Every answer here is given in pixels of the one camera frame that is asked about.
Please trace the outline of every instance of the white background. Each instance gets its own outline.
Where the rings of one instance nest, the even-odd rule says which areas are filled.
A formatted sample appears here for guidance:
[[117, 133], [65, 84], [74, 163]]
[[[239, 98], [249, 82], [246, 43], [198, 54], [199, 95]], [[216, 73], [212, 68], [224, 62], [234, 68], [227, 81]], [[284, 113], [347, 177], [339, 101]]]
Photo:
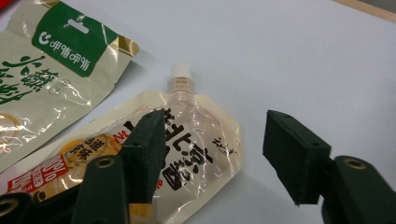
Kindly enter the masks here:
[[[0, 10], [1, 30], [19, 2]], [[262, 155], [268, 109], [297, 118], [332, 146], [332, 158], [370, 162], [396, 189], [395, 23], [331, 0], [65, 2], [141, 51], [62, 135], [142, 90], [166, 91], [179, 62], [191, 64], [198, 93], [240, 122], [243, 171], [186, 223], [323, 223], [320, 205], [295, 206]]]

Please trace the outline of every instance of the screw hole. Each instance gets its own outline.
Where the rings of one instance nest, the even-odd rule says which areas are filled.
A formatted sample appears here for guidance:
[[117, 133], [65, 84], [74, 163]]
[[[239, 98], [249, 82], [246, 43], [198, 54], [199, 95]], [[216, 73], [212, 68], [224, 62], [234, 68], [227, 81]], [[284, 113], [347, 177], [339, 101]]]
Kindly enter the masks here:
[[99, 168], [107, 168], [107, 167], [111, 166], [113, 163], [114, 163], [113, 159], [104, 158], [104, 159], [101, 159], [100, 161], [98, 161], [96, 163], [96, 166]]
[[357, 169], [357, 170], [364, 170], [367, 168], [366, 165], [364, 163], [362, 163], [361, 161], [347, 159], [347, 160], [344, 160], [344, 162], [346, 165], [348, 165], [354, 169]]
[[19, 201], [13, 198], [0, 201], [0, 217], [12, 212], [19, 204]]

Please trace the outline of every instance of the white logo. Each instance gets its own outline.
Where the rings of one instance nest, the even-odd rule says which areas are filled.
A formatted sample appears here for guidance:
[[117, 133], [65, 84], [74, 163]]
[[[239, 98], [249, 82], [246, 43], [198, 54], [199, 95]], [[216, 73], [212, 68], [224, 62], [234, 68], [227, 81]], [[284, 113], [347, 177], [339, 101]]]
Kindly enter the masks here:
[[49, 43], [49, 39], [51, 38], [51, 35], [48, 35], [47, 32], [41, 33], [40, 37], [38, 38], [38, 42], [42, 45], [46, 45]]

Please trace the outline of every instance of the red label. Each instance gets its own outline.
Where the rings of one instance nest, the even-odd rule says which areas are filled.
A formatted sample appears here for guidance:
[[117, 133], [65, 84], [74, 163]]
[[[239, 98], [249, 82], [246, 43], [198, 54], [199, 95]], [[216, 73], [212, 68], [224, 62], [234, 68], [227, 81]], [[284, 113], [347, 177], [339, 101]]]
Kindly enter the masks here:
[[161, 179], [158, 179], [156, 189], [160, 189], [162, 186], [163, 186], [163, 181]]
[[117, 134], [113, 134], [114, 140], [116, 140], [117, 143], [120, 143], [120, 140], [124, 140], [128, 136], [129, 136], [129, 134], [125, 131], [121, 131]]
[[8, 181], [8, 193], [30, 193], [68, 171], [69, 168], [64, 162], [64, 157], [57, 155], [26, 172], [26, 174]]

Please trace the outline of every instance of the transparent pouch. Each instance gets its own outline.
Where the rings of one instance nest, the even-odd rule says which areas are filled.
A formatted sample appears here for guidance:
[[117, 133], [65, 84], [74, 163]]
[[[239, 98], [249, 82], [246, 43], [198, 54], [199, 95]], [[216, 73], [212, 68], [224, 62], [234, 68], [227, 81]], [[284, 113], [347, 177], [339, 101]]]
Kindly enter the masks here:
[[[34, 154], [17, 163], [7, 176], [0, 176], [0, 181], [7, 180], [3, 190], [29, 192], [39, 203], [79, 184], [89, 161], [101, 155], [117, 154], [144, 115], [164, 108], [165, 163], [153, 203], [130, 204], [131, 219], [132, 223], [184, 222], [242, 168], [242, 138], [239, 124], [224, 109], [208, 97], [193, 93], [190, 68], [186, 64], [174, 66], [168, 87], [168, 93], [141, 92], [43, 148], [40, 155]], [[38, 157], [46, 161], [21, 175], [21, 170]], [[35, 187], [35, 179], [44, 179], [39, 188]]]

